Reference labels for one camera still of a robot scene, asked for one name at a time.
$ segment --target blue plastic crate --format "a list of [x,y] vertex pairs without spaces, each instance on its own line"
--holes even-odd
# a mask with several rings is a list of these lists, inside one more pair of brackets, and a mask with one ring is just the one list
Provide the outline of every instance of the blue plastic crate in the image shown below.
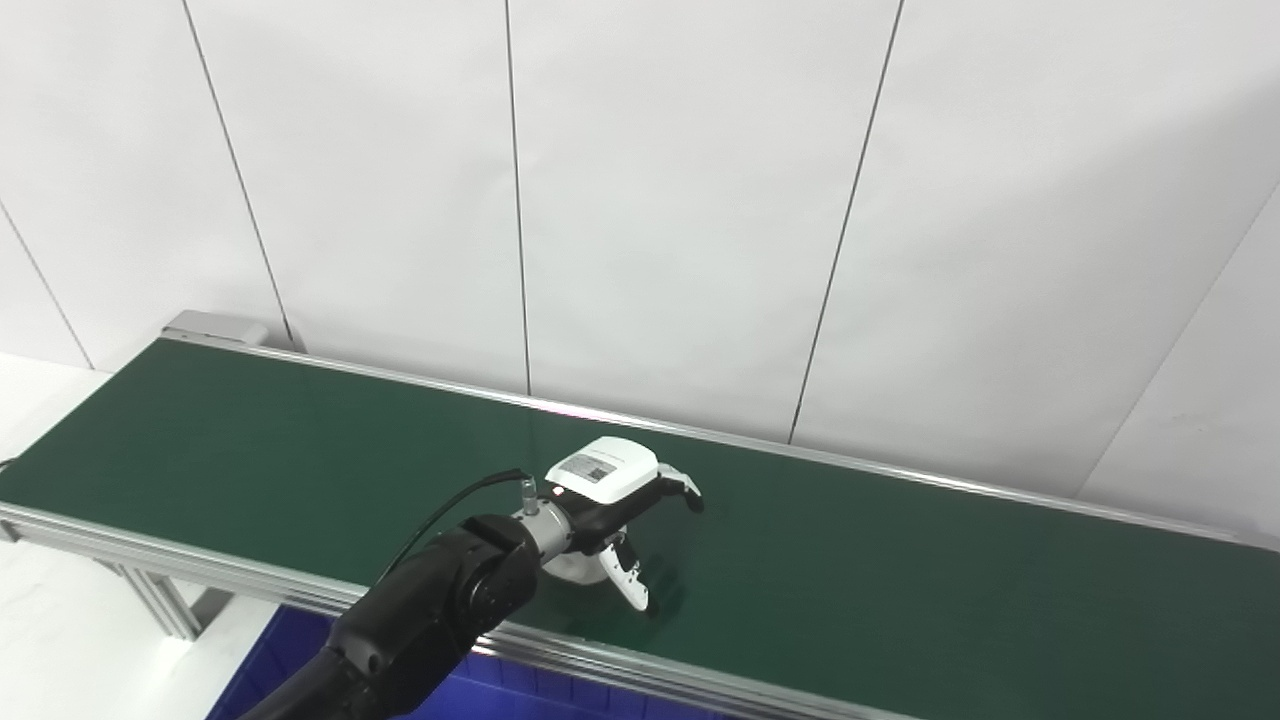
[[[330,618],[280,607],[206,720],[236,720],[306,664]],[[722,720],[723,715],[471,653],[410,720]]]

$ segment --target white wall panel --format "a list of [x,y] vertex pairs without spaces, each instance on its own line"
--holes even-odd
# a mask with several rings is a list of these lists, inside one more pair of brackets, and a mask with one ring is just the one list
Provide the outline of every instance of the white wall panel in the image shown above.
[[1276,27],[908,3],[795,442],[1074,493],[1280,176]]
[[92,363],[180,310],[279,332],[182,4],[0,6],[0,197]]
[[511,4],[535,395],[785,438],[897,4]]
[[54,299],[0,208],[0,352],[84,368]]
[[193,0],[307,351],[525,391],[502,0]]
[[1280,536],[1280,193],[1080,497]]

